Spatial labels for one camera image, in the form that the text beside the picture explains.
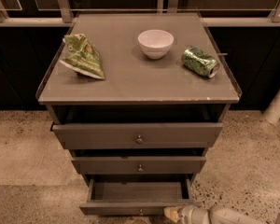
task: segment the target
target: dresser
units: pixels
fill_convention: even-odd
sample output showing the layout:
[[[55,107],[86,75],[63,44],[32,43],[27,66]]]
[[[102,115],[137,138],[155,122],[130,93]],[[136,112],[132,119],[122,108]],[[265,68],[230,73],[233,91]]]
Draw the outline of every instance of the dresser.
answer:
[[[137,42],[148,29],[175,42],[159,59]],[[89,186],[85,215],[162,215],[166,206],[193,204],[190,188],[222,120],[241,91],[196,13],[80,14],[70,34],[85,34],[100,52],[105,80],[78,75],[58,61],[62,45],[36,94],[51,130]],[[215,77],[181,63],[188,46],[220,62]]]

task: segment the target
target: green snack bag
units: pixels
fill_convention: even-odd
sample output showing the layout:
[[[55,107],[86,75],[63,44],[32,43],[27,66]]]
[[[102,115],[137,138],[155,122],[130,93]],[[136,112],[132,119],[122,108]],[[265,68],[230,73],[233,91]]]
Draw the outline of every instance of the green snack bag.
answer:
[[[105,79],[100,55],[84,34],[65,35],[64,40],[70,55],[60,62],[85,76]]]
[[[214,77],[218,70],[218,62],[214,57],[192,46],[184,51],[181,62],[188,69],[203,77]]]

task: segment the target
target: white bowl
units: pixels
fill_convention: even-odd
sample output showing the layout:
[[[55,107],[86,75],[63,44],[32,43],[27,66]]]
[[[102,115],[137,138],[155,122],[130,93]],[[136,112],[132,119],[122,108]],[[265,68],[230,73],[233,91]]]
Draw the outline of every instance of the white bowl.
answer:
[[[170,33],[163,30],[147,30],[138,36],[141,50],[151,59],[166,55],[174,40]]]

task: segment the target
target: concrete floor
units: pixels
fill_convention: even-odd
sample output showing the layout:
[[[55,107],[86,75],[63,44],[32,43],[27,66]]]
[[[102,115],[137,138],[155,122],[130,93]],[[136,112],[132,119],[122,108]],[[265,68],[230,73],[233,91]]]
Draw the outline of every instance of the concrete floor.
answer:
[[[84,217],[87,187],[49,131],[45,111],[0,111],[0,223],[171,223],[165,217]],[[280,120],[229,111],[193,198],[273,224],[280,212]]]

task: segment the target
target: closed drawer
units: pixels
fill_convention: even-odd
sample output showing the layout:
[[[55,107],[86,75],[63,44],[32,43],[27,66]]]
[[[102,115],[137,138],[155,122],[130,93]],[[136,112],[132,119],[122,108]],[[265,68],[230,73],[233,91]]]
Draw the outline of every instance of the closed drawer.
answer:
[[[73,158],[81,175],[197,174],[206,157],[87,157]]]
[[[85,215],[163,215],[168,206],[195,204],[188,175],[114,175],[91,178],[89,196],[80,209]]]
[[[54,125],[65,149],[211,147],[222,123],[104,123]]]

